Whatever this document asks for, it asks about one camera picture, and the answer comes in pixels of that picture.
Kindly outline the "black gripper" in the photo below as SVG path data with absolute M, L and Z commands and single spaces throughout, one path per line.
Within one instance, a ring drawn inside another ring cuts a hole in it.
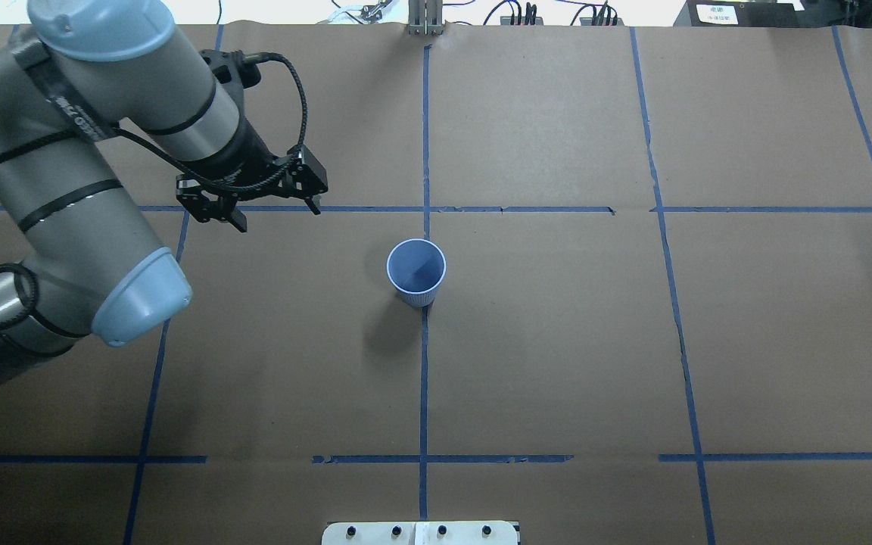
M 188 210 L 209 208 L 212 220 L 246 232 L 247 218 L 238 201 L 266 196 L 304 201 L 321 215 L 321 197 L 329 190 L 328 173 L 305 144 L 307 122 L 297 142 L 282 156 L 274 155 L 249 121 L 239 122 L 221 152 L 203 160 L 183 162 L 194 177 L 177 177 L 176 199 Z

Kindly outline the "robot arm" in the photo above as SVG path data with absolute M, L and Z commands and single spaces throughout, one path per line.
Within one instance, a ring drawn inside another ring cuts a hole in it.
M 191 286 L 98 151 L 124 138 L 179 171 L 198 222 L 245 232 L 239 201 L 304 201 L 325 167 L 274 52 L 198 51 L 160 1 L 30 1 L 0 49 L 0 204 L 31 255 L 0 263 L 0 386 L 96 335 L 122 346 L 187 307 Z

